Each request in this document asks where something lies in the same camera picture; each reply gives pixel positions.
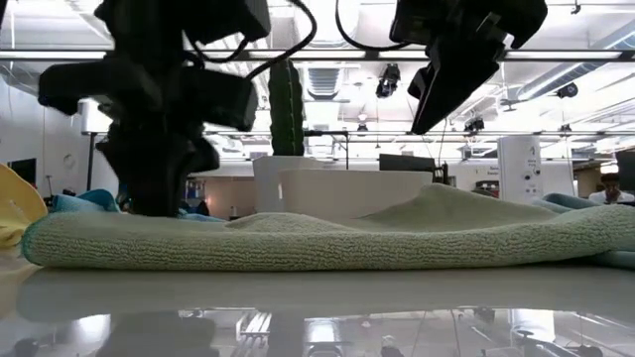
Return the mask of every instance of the white planter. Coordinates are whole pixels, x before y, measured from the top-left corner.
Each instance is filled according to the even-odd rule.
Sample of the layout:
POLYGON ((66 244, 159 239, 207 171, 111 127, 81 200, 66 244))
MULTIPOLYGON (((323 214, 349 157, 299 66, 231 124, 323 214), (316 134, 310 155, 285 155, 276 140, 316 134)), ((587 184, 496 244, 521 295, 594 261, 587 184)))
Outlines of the white planter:
POLYGON ((256 181, 256 211, 284 212, 280 172, 283 170, 321 169, 323 162, 303 157, 262 157, 254 160, 254 179, 256 181))
POLYGON ((432 173, 291 170, 280 173, 285 211, 322 219, 358 218, 403 203, 432 173))

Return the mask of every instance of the light green towel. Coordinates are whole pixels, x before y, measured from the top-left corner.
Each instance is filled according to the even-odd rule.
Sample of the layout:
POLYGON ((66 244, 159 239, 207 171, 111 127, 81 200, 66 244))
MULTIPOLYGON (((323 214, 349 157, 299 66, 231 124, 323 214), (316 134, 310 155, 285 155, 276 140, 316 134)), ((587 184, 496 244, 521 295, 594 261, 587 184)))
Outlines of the light green towel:
POLYGON ((32 225, 32 263, 124 270, 314 271, 500 267, 635 250, 635 209, 556 214, 442 185, 337 223, 263 213, 227 223, 59 213, 32 225))

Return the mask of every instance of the potted plant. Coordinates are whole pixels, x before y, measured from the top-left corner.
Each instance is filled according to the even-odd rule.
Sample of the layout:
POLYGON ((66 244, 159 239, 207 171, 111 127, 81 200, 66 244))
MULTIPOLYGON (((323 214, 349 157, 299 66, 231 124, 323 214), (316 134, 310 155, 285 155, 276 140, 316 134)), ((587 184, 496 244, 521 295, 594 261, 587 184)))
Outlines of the potted plant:
POLYGON ((259 158, 253 163, 256 210, 283 212, 280 171, 323 167, 321 162, 304 157, 303 88, 298 70, 289 59, 270 68, 269 103, 274 156, 259 158))

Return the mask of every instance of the cactus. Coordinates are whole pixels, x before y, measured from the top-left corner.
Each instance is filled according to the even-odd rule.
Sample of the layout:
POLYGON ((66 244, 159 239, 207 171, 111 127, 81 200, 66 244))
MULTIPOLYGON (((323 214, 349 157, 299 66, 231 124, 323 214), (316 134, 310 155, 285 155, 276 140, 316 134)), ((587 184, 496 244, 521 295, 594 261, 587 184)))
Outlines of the cactus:
POLYGON ((271 146, 274 155, 303 156, 305 135, 302 124, 305 118, 298 70, 289 59, 285 59, 274 64, 269 73, 271 146))

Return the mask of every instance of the white pillar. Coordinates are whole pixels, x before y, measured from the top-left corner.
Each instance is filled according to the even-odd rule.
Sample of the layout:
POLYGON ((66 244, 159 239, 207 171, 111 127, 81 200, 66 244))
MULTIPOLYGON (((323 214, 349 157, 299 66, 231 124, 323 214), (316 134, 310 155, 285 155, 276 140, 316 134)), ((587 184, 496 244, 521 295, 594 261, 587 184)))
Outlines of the white pillar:
POLYGON ((510 136, 498 140, 500 198, 530 203, 543 196, 540 138, 510 136))

